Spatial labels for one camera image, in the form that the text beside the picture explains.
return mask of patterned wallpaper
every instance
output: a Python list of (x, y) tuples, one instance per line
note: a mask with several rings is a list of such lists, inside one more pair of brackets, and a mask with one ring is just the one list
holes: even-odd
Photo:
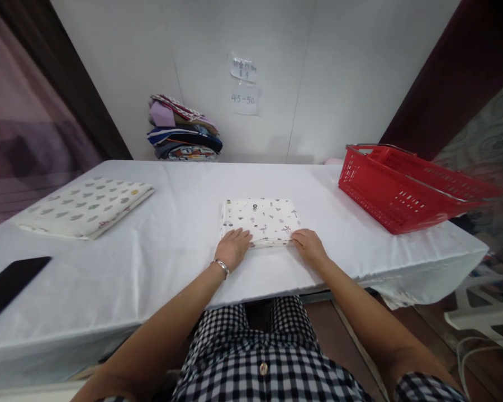
[[(503, 88), (442, 149), (434, 162), (503, 187)], [(503, 245), (503, 199), (468, 215), (476, 231), (489, 233)]]

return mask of hand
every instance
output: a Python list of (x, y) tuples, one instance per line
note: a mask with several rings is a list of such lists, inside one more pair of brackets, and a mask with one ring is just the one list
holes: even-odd
[(318, 270), (330, 261), (322, 242), (314, 231), (300, 229), (294, 231), (291, 238), (304, 262), (314, 270)]
[(242, 231), (242, 228), (228, 231), (224, 238), (218, 243), (218, 248), (214, 253), (214, 259), (223, 262), (229, 272), (233, 272), (242, 262), (244, 255), (252, 245), (250, 231)]

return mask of paper sign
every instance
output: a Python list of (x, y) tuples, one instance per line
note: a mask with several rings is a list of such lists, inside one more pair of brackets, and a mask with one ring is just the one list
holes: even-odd
[(237, 57), (234, 52), (231, 52), (229, 59), (231, 62), (232, 76), (250, 82), (255, 82), (255, 80), (257, 80), (257, 67), (255, 67), (251, 60)]
[(258, 114), (259, 87), (239, 80), (231, 92), (231, 111), (238, 114)]

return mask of folded clothing pile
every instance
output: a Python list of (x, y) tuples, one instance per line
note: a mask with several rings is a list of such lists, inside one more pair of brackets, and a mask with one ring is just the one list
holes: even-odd
[(147, 183), (95, 177), (40, 200), (12, 220), (37, 233), (93, 240), (153, 193)]
[(151, 95), (147, 134), (158, 159), (214, 162), (222, 149), (218, 129), (202, 113), (166, 95)]
[(252, 248), (263, 248), (292, 245), (291, 233), (301, 225), (298, 211), (288, 199), (229, 199), (222, 206), (220, 238), (240, 227), (253, 235)]

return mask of white fabric with animal print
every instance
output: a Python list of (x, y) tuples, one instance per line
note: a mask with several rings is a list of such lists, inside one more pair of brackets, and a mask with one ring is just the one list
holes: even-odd
[(227, 200), (222, 207), (221, 237), (242, 227), (253, 235), (252, 248), (292, 245), (291, 233), (300, 229), (298, 211), (288, 199)]
[(13, 222), (37, 233), (93, 240), (153, 192), (147, 183), (95, 177), (37, 202)]

